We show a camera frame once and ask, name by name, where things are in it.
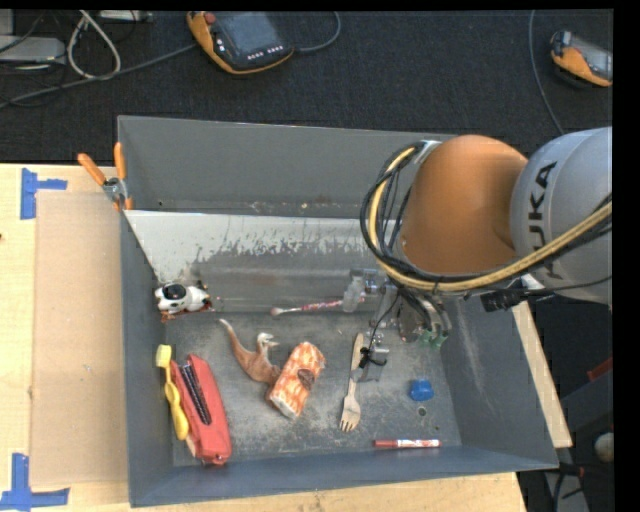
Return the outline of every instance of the orange device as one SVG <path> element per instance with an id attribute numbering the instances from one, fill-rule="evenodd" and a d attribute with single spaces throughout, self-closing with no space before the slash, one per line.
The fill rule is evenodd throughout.
<path id="1" fill-rule="evenodd" d="M 189 11 L 187 25 L 205 53 L 235 75 L 272 68 L 294 52 L 266 12 Z"/>
<path id="2" fill-rule="evenodd" d="M 551 38 L 551 58 L 561 70 L 600 87 L 613 84 L 613 53 L 568 30 Z"/>

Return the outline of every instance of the yellow cable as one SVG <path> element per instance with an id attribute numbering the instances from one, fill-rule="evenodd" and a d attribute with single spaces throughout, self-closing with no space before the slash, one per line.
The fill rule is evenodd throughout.
<path id="1" fill-rule="evenodd" d="M 386 172 L 390 172 L 397 165 L 398 161 L 405 158 L 412 151 L 415 151 L 415 148 L 409 148 L 406 151 L 402 152 L 402 154 L 400 154 L 400 156 L 398 156 L 398 158 L 396 158 L 389 165 Z M 376 233 L 375 218 L 376 218 L 378 205 L 380 203 L 380 197 L 382 196 L 383 189 L 386 185 L 387 185 L 387 182 L 385 181 L 380 183 L 376 187 L 376 190 L 374 191 L 374 194 L 373 194 L 373 198 L 371 200 L 371 208 L 369 210 L 368 231 L 369 231 L 369 236 L 371 238 L 371 241 L 373 245 L 376 247 L 378 246 L 378 235 Z M 380 264 L 380 266 L 385 270 L 385 272 L 390 277 L 394 278 L 396 281 L 398 281 L 401 284 L 404 284 L 405 286 L 416 288 L 418 290 L 434 292 L 437 288 L 438 290 L 443 292 L 460 292 L 460 291 L 465 291 L 472 288 L 481 288 L 483 286 L 495 284 L 504 279 L 512 277 L 513 275 L 516 275 L 519 272 L 527 269 L 531 265 L 534 265 L 544 260 L 545 258 L 551 256 L 552 254 L 554 254 L 556 251 L 558 251 L 568 243 L 572 242 L 582 234 L 592 229 L 599 222 L 606 219 L 608 215 L 611 215 L 611 212 L 612 212 L 611 205 L 612 205 L 612 202 L 610 201 L 605 206 L 603 206 L 602 208 L 596 210 L 594 213 L 589 215 L 589 217 L 587 217 L 586 219 L 584 219 L 574 227 L 570 228 L 569 230 L 564 232 L 562 235 L 560 235 L 559 237 L 549 242 L 548 244 L 542 246 L 537 251 L 534 251 L 531 254 L 515 261 L 514 263 L 511 263 L 510 265 L 502 267 L 499 270 L 485 274 L 480 277 L 468 279 L 466 281 L 458 281 L 456 283 L 437 283 L 436 281 L 429 281 L 427 279 L 417 279 L 417 278 L 409 277 L 402 274 L 395 268 L 391 267 L 384 261 L 382 261 L 380 258 L 378 258 L 377 255 L 374 255 L 374 256 L 378 261 L 378 263 Z"/>

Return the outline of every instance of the red marker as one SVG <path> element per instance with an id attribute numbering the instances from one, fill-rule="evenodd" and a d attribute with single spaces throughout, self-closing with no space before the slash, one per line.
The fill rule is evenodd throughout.
<path id="1" fill-rule="evenodd" d="M 376 439 L 376 448 L 438 448 L 439 439 Z"/>

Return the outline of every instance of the fork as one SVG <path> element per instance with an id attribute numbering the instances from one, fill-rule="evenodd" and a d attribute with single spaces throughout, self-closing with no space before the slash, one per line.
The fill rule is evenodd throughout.
<path id="1" fill-rule="evenodd" d="M 360 363 L 360 349 L 364 344 L 364 334 L 358 333 L 353 341 L 353 354 L 351 356 L 351 372 L 358 367 Z M 356 381 L 349 373 L 349 389 L 344 397 L 342 405 L 342 418 L 340 418 L 340 430 L 350 432 L 358 425 L 360 421 L 360 404 L 356 400 Z"/>

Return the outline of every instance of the brown toy dinosaur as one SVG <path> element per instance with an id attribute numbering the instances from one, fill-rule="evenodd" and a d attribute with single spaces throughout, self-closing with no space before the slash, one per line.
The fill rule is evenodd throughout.
<path id="1" fill-rule="evenodd" d="M 273 365 L 269 361 L 269 349 L 279 345 L 279 343 L 271 341 L 273 339 L 271 334 L 261 332 L 256 340 L 256 351 L 252 352 L 242 346 L 229 322 L 223 318 L 219 320 L 227 328 L 231 349 L 245 373 L 257 382 L 266 382 L 269 384 L 269 389 L 271 389 L 278 380 L 281 370 L 279 366 Z"/>

